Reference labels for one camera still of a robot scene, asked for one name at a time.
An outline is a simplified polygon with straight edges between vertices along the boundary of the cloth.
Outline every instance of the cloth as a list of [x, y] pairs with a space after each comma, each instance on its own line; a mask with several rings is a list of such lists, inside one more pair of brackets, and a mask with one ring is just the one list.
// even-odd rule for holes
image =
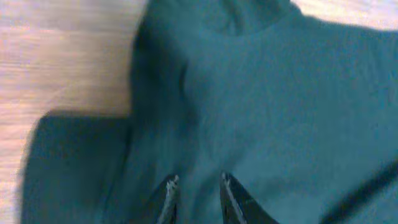
[[[109, 161], [95, 170], [106, 175], [93, 209], [61, 180], [32, 183], [29, 172], [62, 178], [52, 161], [64, 159], [47, 156], [43, 169], [28, 163], [35, 208], [23, 223], [124, 222], [169, 174], [180, 177], [178, 223], [222, 223], [222, 170], [280, 223], [398, 223], [398, 32], [323, 22], [284, 0], [152, 0], [133, 49], [132, 116], [117, 132], [96, 128], [113, 137], [101, 140]], [[39, 126], [30, 161], [54, 144], [95, 154], [81, 131], [53, 134], [80, 122]], [[48, 198], [54, 187], [65, 206], [33, 215], [61, 200]]]

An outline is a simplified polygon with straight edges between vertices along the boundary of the clothing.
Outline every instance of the clothing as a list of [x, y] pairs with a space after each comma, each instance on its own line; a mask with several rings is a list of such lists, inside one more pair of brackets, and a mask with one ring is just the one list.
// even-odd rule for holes
[[[109, 161], [96, 170], [97, 201], [82, 205], [71, 192], [62, 199], [67, 206], [52, 212], [64, 210], [75, 223], [123, 222], [165, 176], [178, 174], [177, 222], [221, 223], [218, 181], [227, 170], [279, 223], [398, 223], [398, 32], [319, 21], [283, 0], [152, 0], [131, 77], [131, 119], [119, 120], [116, 133], [101, 128], [112, 137], [101, 140]], [[84, 123], [67, 122], [51, 133]], [[38, 160], [34, 151], [50, 154], [48, 141], [68, 154], [76, 138], [87, 138], [48, 134], [49, 124], [41, 125], [30, 161]], [[127, 126], [131, 145], [121, 137]], [[81, 153], [96, 154], [97, 141], [78, 146]], [[35, 187], [29, 171], [58, 177], [64, 159], [55, 157], [45, 157], [46, 169], [28, 163], [25, 188], [35, 197], [54, 185]], [[65, 186], [56, 187], [62, 194]]]

